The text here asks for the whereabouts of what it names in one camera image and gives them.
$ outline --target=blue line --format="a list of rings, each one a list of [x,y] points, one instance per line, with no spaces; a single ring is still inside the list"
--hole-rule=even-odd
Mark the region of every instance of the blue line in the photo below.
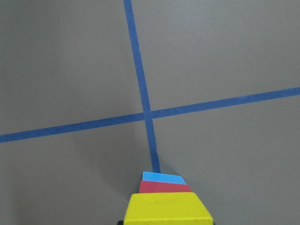
[[[42,137],[48,135],[57,135],[68,132],[101,128],[113,126],[123,123],[131,123],[144,120],[143,113],[136,113],[125,116],[112,117],[102,120],[93,120],[88,122],[76,123],[72,125],[62,125],[57,127],[48,127],[43,129],[29,130],[12,134],[0,135],[0,143],[12,142],[17,140],[29,139],[34,137]]]
[[[254,95],[241,96],[241,97],[227,98],[227,99],[198,103],[193,105],[179,106],[179,107],[174,107],[169,109],[155,110],[152,111],[152,117],[155,119],[155,118],[161,118],[166,116],[174,116],[174,115],[179,115],[184,113],[199,112],[199,111],[204,111],[209,109],[217,109],[217,108],[229,107],[234,105],[272,100],[276,98],[285,98],[285,97],[296,96],[296,95],[300,95],[300,87],[265,92],[265,93],[254,94]]]
[[[128,32],[130,37],[130,43],[132,48],[132,54],[135,62],[135,70],[137,75],[137,80],[139,84],[141,100],[142,100],[142,109],[144,113],[148,144],[150,149],[150,156],[152,162],[152,170],[153,172],[160,173],[160,166],[158,160],[156,139],[153,127],[153,120],[151,115],[150,101],[147,91],[146,79],[143,69],[143,62],[140,53],[139,42],[137,38],[136,28],[135,28],[135,19],[133,15],[133,9],[131,0],[124,0],[124,8],[126,13]]]

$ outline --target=stack of colored blocks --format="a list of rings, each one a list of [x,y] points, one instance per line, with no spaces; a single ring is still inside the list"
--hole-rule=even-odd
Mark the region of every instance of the stack of colored blocks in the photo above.
[[[213,219],[181,176],[143,172],[124,225],[213,225]]]

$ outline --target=yellow cube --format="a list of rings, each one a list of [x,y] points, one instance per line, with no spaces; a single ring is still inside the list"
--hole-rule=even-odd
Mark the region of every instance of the yellow cube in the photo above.
[[[213,225],[213,219],[193,192],[133,194],[124,225]]]

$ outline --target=blue tape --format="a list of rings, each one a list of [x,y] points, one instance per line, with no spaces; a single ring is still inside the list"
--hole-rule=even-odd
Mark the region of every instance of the blue tape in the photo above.
[[[148,96],[148,90],[146,85],[146,79],[145,79],[145,74],[143,69],[143,62],[140,53],[139,42],[138,42],[136,28],[135,28],[135,19],[134,19],[131,0],[124,0],[124,8],[126,13],[132,54],[135,62],[135,70],[136,70],[136,75],[137,75],[137,80],[138,80],[138,85],[139,85],[140,95],[142,100],[142,109],[144,113],[148,145],[150,149],[152,170],[153,172],[160,173],[160,166],[158,160],[153,120],[151,115],[150,101]]]
[[[88,122],[76,123],[72,125],[62,125],[57,127],[48,127],[43,129],[29,130],[12,134],[0,135],[0,143],[12,142],[17,140],[29,139],[34,137],[42,137],[48,135],[57,135],[79,130],[87,130],[113,126],[123,123],[131,123],[144,120],[143,113],[112,117],[102,120],[93,120]]]
[[[143,172],[142,180],[172,184],[186,184],[181,176],[156,172]]]
[[[185,113],[199,112],[210,109],[229,107],[253,102],[272,100],[276,98],[285,98],[300,95],[300,87],[285,90],[277,90],[254,95],[246,95],[241,97],[227,98],[217,101],[198,103],[193,105],[179,106],[169,109],[161,109],[152,111],[152,118],[161,118],[166,116],[174,116]]]

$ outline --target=red block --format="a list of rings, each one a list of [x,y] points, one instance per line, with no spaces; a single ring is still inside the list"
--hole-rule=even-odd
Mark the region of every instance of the red block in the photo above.
[[[192,192],[187,184],[172,184],[142,180],[139,193]]]

